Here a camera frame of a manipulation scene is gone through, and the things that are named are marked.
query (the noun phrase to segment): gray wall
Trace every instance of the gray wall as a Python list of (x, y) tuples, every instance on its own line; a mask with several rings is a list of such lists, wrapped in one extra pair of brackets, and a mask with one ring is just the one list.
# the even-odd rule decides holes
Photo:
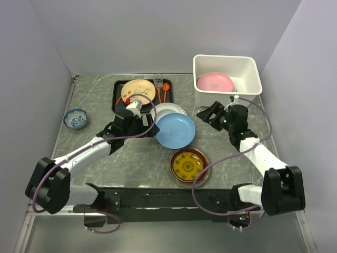
[(280, 156), (303, 172), (319, 252), (336, 252), (335, 0), (303, 0), (262, 73)]
[(28, 1), (0, 4), (0, 252), (12, 252), (38, 159), (51, 155), (71, 76)]
[(300, 0), (31, 0), (72, 74), (191, 73), (196, 54), (260, 70)]

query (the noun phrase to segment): blue plate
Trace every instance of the blue plate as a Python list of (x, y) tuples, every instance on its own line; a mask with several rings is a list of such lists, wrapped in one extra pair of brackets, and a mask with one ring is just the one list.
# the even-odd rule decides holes
[(181, 149), (189, 145), (195, 136), (193, 121), (181, 113), (167, 114), (156, 125), (160, 129), (157, 141), (169, 149)]

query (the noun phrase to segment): pink plate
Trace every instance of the pink plate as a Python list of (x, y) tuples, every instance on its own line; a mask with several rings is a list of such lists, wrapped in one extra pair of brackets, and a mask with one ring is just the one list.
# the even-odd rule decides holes
[(232, 92), (234, 84), (227, 75), (220, 72), (211, 72), (199, 78), (197, 87), (203, 91)]

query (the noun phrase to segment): black tray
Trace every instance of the black tray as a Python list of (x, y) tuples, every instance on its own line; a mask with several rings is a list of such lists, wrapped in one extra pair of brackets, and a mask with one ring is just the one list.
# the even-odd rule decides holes
[[(117, 113), (118, 111), (126, 108), (126, 104), (123, 102), (123, 100), (120, 100), (120, 102), (117, 105), (116, 105), (116, 102), (121, 97), (122, 87), (128, 81), (131, 81), (131, 80), (119, 80), (119, 81), (115, 82), (115, 84), (114, 84), (114, 91), (113, 91), (113, 94), (112, 94), (112, 106), (111, 106), (111, 109), (112, 109), (113, 112)], [(164, 83), (168, 83), (170, 85), (170, 89), (166, 92), (166, 102), (173, 103), (172, 82), (169, 79), (164, 79)], [(160, 97), (162, 99), (162, 103), (164, 102), (164, 93), (165, 93), (165, 91), (163, 89), (160, 89)], [(154, 103), (154, 105), (159, 104), (157, 89), (156, 89), (156, 96), (154, 97), (154, 100), (152, 102)], [(141, 113), (149, 113), (151, 109), (152, 109), (151, 104), (143, 105), (142, 108), (141, 108)]]

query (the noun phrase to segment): white plate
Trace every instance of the white plate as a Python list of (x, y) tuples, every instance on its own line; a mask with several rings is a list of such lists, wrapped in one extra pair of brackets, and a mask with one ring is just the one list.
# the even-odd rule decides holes
[[(157, 122), (165, 115), (170, 114), (170, 113), (182, 113), (186, 114), (184, 109), (182, 109), (179, 105), (174, 104), (174, 103), (162, 103), (156, 105), (156, 110), (157, 110), (157, 119), (156, 119), (156, 124)], [(150, 114), (152, 118), (154, 119), (154, 110), (150, 110)]]

